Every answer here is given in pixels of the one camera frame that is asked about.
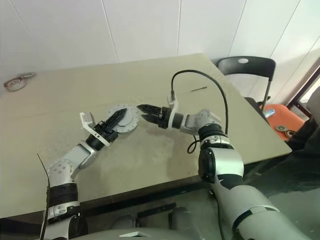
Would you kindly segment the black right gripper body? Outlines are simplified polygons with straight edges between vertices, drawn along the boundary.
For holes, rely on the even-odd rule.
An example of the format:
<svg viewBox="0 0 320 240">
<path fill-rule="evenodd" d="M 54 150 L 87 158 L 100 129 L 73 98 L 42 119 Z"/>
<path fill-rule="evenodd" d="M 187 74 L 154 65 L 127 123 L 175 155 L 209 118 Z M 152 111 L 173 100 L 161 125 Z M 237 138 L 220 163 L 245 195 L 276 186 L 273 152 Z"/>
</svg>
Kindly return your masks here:
<svg viewBox="0 0 320 240">
<path fill-rule="evenodd" d="M 169 107 L 161 107 L 157 113 L 157 125 L 159 128 L 167 129 L 172 110 Z"/>
</svg>

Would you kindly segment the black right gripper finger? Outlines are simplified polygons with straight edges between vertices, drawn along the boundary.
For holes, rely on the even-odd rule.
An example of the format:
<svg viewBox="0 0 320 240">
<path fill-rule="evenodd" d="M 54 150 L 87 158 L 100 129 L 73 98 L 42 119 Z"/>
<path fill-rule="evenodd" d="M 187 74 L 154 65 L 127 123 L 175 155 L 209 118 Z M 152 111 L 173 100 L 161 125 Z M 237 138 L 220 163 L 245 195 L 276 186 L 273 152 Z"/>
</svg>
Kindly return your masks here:
<svg viewBox="0 0 320 240">
<path fill-rule="evenodd" d="M 155 124 L 155 125 L 159 125 L 161 122 L 161 119 L 159 118 L 158 115 L 154 115 L 154 114 L 142 114 L 141 117 L 146 120 L 149 123 Z"/>
<path fill-rule="evenodd" d="M 150 104 L 140 104 L 136 106 L 142 113 L 147 115 L 160 115 L 162 113 L 162 108 Z"/>
</svg>

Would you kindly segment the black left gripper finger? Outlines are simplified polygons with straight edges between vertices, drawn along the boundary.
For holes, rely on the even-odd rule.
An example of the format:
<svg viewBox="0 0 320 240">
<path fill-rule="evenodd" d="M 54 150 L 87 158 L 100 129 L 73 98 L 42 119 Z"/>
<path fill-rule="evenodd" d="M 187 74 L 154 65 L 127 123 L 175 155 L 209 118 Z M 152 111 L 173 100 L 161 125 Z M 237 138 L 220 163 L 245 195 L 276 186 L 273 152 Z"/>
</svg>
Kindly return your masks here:
<svg viewBox="0 0 320 240">
<path fill-rule="evenodd" d="M 105 124 L 108 127 L 115 127 L 126 115 L 128 109 L 122 108 L 115 111 L 106 121 Z"/>
<path fill-rule="evenodd" d="M 128 117 L 128 112 L 126 112 L 123 118 L 112 129 L 118 133 L 127 133 L 128 124 L 129 124 L 129 117 Z"/>
</svg>

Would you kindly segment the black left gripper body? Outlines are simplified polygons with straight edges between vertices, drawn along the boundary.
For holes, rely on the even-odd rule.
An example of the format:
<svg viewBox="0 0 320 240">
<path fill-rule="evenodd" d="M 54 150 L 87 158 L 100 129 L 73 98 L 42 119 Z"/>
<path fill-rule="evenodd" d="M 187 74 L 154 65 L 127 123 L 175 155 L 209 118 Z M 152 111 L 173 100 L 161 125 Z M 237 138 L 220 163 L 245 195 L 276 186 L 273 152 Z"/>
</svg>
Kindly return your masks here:
<svg viewBox="0 0 320 240">
<path fill-rule="evenodd" d="M 108 143 L 112 143 L 118 138 L 118 133 L 107 125 L 106 121 L 100 121 L 93 130 L 98 133 Z"/>
</svg>

